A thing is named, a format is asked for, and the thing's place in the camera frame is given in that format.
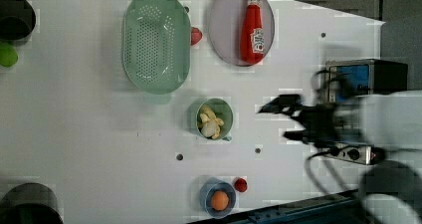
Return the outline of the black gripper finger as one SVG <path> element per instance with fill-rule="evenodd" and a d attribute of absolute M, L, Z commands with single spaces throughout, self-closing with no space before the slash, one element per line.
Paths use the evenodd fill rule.
<path fill-rule="evenodd" d="M 302 105 L 302 97 L 298 94 L 278 95 L 259 109 L 259 113 L 292 113 Z"/>
<path fill-rule="evenodd" d="M 305 136 L 302 130 L 290 130 L 284 132 L 284 137 L 293 141 L 303 141 Z"/>

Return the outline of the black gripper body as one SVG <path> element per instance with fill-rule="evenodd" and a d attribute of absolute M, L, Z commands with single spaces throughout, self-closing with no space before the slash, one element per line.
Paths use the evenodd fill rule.
<path fill-rule="evenodd" d="M 303 143 L 312 143 L 315 147 L 334 146 L 339 142 L 339 136 L 333 124 L 334 106 L 316 105 L 314 107 L 300 106 L 296 108 L 292 119 L 304 129 Z"/>

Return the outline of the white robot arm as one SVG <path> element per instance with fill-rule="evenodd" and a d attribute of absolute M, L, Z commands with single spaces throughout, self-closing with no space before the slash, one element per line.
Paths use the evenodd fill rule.
<path fill-rule="evenodd" d="M 297 94 L 280 95 L 259 108 L 298 122 L 300 130 L 284 137 L 311 144 L 324 156 L 362 162 L 369 167 L 358 179 L 353 199 L 387 224 L 421 224 L 421 93 L 354 96 L 334 103 L 306 106 Z"/>

